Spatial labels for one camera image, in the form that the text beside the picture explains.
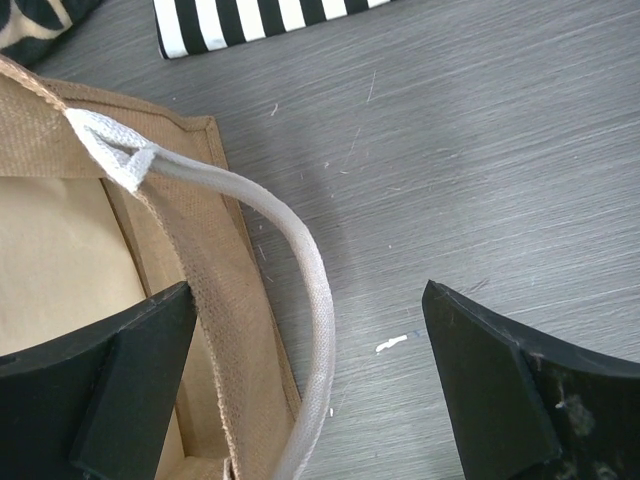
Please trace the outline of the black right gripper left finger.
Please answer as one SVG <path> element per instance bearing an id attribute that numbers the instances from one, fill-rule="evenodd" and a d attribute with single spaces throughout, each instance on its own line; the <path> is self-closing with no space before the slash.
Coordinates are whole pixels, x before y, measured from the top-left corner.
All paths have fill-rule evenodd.
<path id="1" fill-rule="evenodd" d="M 2 356 L 2 478 L 154 478 L 195 323 L 180 282 Z"/>

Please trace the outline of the brown canvas tote bag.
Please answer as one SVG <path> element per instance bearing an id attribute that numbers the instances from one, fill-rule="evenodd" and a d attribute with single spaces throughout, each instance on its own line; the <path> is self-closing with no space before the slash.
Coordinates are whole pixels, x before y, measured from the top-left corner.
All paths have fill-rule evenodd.
<path id="1" fill-rule="evenodd" d="M 295 385 L 241 207 L 298 261 L 313 346 Z M 297 479 L 329 409 L 323 260 L 282 201 L 228 170 L 217 124 L 1 62 L 1 358 L 189 285 L 196 323 L 152 479 Z"/>

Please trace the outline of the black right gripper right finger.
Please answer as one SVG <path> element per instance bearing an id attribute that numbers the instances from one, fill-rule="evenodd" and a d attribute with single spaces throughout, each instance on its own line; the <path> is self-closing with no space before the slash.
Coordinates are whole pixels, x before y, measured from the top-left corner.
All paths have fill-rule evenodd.
<path id="1" fill-rule="evenodd" d="M 434 281 L 422 308 L 465 478 L 638 478 L 637 363 Z"/>

